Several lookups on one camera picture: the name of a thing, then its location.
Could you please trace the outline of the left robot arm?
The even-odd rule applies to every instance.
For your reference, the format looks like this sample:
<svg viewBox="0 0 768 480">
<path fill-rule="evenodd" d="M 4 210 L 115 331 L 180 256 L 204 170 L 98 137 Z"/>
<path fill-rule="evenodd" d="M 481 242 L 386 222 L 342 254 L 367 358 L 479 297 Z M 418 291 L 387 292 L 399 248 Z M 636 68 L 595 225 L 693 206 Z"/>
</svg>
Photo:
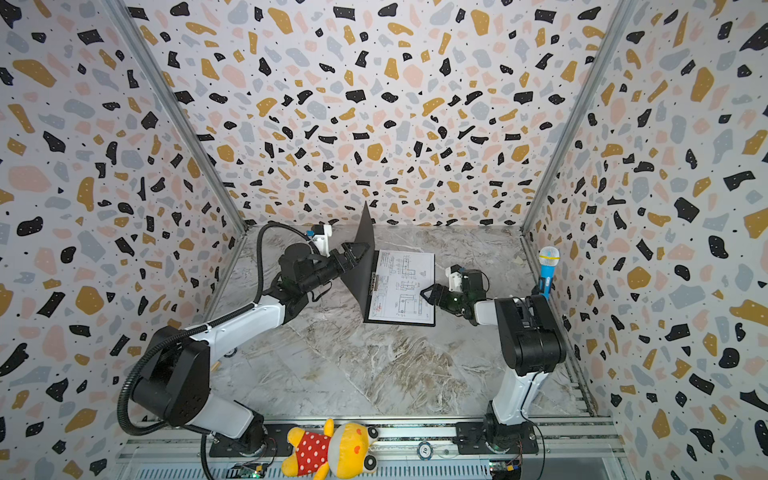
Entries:
<svg viewBox="0 0 768 480">
<path fill-rule="evenodd" d="M 316 300 L 316 290 L 336 279 L 369 277 L 373 252 L 370 242 L 345 242 L 327 255 L 306 243 L 292 244 L 279 258 L 275 279 L 252 302 L 198 326 L 158 330 L 121 388 L 116 410 L 121 429 L 143 436 L 178 427 L 229 440 L 243 454 L 262 450 L 263 416 L 213 392 L 214 364 L 296 318 Z"/>
</svg>

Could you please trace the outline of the paper with technical drawings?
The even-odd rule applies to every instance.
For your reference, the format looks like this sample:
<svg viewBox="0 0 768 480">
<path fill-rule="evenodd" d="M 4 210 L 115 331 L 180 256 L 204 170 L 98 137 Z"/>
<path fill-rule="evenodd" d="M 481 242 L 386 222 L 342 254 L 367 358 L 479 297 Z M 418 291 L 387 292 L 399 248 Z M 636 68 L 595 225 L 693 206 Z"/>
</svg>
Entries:
<svg viewBox="0 0 768 480">
<path fill-rule="evenodd" d="M 433 253 L 375 254 L 365 323 L 434 327 L 435 308 L 421 292 L 435 283 Z"/>
</svg>

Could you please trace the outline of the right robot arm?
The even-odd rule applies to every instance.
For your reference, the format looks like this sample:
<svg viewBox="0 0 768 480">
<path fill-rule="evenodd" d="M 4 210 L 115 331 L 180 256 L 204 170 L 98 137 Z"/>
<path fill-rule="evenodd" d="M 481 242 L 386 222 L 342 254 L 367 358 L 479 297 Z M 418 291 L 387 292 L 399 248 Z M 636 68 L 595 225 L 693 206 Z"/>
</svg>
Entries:
<svg viewBox="0 0 768 480">
<path fill-rule="evenodd" d="M 433 284 L 420 292 L 444 312 L 498 330 L 506 364 L 502 384 L 482 423 L 457 428 L 460 451 L 538 450 L 528 410 L 544 380 L 567 356 L 548 304 L 553 273 L 553 267 L 543 267 L 529 296 L 491 298 L 483 272 L 454 265 L 446 270 L 447 286 Z"/>
</svg>

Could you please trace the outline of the yellow plush toy red dress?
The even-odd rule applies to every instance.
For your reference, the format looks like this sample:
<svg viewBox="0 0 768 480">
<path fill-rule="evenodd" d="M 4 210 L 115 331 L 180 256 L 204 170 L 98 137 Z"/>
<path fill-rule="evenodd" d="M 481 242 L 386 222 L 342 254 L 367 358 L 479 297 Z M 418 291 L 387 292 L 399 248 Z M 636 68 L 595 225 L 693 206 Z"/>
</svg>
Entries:
<svg viewBox="0 0 768 480">
<path fill-rule="evenodd" d="M 323 432 L 293 427 L 287 434 L 292 454 L 281 465 L 287 477 L 311 475 L 326 479 L 333 474 L 338 479 L 353 479 L 361 474 L 373 473 L 378 465 L 370 447 L 379 439 L 379 430 L 348 422 L 335 427 L 328 419 Z"/>
</svg>

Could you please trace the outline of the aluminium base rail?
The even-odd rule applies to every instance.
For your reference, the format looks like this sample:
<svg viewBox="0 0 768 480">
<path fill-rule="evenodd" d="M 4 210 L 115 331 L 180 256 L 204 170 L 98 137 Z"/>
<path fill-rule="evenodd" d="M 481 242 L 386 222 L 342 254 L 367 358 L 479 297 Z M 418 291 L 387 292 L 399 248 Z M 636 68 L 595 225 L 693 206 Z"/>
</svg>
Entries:
<svg viewBox="0 0 768 480">
<path fill-rule="evenodd" d="M 599 417 L 543 417 L 506 448 L 490 445 L 479 417 L 357 417 L 377 437 L 367 453 L 375 467 L 364 479 L 631 479 L 614 424 Z M 292 454 L 288 431 L 320 431 L 321 418 L 269 420 L 255 454 L 233 442 L 202 441 L 182 429 L 129 438 L 112 479 L 282 479 Z"/>
</svg>

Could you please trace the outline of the orange folder black inside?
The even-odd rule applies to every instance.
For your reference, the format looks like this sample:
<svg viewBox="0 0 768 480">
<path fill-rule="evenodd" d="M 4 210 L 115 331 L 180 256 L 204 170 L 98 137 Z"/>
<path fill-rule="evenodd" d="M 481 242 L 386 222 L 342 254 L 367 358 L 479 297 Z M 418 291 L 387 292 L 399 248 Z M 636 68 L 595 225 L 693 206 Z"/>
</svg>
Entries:
<svg viewBox="0 0 768 480">
<path fill-rule="evenodd" d="M 369 294 L 375 254 L 377 251 L 381 251 L 375 248 L 374 225 L 370 211 L 367 207 L 362 211 L 357 233 L 353 242 L 367 242 L 370 245 L 370 249 L 363 261 L 355 269 L 342 275 L 343 283 L 360 306 L 364 321 L 366 310 L 369 306 Z"/>
</svg>

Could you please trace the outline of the blue toy microphone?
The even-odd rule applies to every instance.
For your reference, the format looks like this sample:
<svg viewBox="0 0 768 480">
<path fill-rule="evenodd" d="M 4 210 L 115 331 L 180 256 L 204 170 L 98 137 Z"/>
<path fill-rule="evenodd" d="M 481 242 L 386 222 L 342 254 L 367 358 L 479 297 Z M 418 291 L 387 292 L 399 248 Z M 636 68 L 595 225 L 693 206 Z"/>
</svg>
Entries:
<svg viewBox="0 0 768 480">
<path fill-rule="evenodd" d="M 554 246 L 545 246 L 539 251 L 540 275 L 538 291 L 545 298 L 549 298 L 555 270 L 560 260 L 559 250 Z"/>
</svg>

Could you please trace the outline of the green circuit board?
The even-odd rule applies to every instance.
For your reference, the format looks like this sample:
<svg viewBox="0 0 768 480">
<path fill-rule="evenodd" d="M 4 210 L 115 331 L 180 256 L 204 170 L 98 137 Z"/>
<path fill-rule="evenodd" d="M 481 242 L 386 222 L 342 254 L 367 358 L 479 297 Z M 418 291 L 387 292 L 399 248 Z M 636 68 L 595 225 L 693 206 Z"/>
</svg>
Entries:
<svg viewBox="0 0 768 480">
<path fill-rule="evenodd" d="M 264 479 L 268 470 L 266 463 L 235 464 L 229 471 L 230 479 Z"/>
</svg>

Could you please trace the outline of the poker chip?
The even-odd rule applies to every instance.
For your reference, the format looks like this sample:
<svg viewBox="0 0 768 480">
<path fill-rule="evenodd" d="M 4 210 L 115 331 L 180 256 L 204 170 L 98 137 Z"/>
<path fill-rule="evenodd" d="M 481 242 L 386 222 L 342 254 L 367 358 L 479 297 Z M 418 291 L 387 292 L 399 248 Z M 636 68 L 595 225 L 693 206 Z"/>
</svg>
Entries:
<svg viewBox="0 0 768 480">
<path fill-rule="evenodd" d="M 433 455 L 433 448 L 428 442 L 421 442 L 417 448 L 417 455 L 421 460 L 429 460 Z"/>
</svg>

